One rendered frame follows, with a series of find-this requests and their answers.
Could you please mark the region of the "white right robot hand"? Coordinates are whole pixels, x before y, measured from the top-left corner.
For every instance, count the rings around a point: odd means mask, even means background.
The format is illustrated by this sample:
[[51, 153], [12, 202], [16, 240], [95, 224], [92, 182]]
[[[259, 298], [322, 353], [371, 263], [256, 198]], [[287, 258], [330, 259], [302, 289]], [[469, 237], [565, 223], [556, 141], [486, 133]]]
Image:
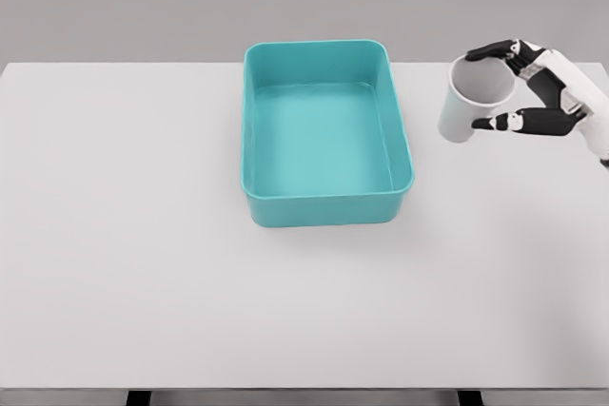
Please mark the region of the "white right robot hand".
[[609, 95], [560, 51], [521, 39], [507, 39], [470, 49], [468, 62], [502, 60], [541, 100], [492, 117], [479, 118], [477, 130], [563, 137], [576, 130], [588, 149], [609, 169]]

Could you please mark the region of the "white paper cup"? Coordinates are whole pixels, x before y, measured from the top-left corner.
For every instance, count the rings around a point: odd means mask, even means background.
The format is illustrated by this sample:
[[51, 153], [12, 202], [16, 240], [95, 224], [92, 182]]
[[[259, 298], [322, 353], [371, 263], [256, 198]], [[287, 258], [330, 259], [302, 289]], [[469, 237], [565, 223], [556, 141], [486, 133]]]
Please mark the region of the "white paper cup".
[[498, 58], [467, 61], [460, 56], [450, 64], [448, 88], [438, 130], [452, 143], [468, 141], [474, 134], [472, 123], [499, 112], [516, 90], [516, 77]]

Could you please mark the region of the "teal plastic basket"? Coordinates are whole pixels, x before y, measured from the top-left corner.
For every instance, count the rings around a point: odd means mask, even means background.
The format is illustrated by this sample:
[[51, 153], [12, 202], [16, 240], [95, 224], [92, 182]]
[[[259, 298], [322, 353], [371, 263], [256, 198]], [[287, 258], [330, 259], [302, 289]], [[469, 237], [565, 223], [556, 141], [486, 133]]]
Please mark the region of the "teal plastic basket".
[[384, 45], [347, 39], [251, 46], [240, 168], [260, 226], [392, 221], [415, 171]]

